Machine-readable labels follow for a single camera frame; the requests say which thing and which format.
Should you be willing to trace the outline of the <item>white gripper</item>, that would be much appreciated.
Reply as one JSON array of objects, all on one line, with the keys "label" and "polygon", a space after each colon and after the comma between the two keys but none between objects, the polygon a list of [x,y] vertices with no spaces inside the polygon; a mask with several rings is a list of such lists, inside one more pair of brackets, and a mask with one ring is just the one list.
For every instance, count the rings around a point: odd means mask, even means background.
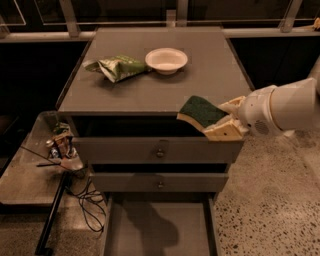
[{"label": "white gripper", "polygon": [[246,98],[239,96],[222,103],[218,108],[228,114],[237,115],[239,120],[230,119],[203,130],[210,141],[241,141],[248,130],[255,136],[278,136],[282,133],[271,113],[271,96],[274,85],[255,90]]}]

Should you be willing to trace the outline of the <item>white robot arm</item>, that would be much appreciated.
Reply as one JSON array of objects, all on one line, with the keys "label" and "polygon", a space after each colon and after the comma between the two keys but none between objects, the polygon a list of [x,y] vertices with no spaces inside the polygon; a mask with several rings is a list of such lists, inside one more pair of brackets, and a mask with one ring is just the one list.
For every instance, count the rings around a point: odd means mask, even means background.
[{"label": "white robot arm", "polygon": [[203,129],[211,141],[242,140],[246,134],[279,136],[320,128],[320,57],[306,79],[271,85],[218,106],[228,113]]}]

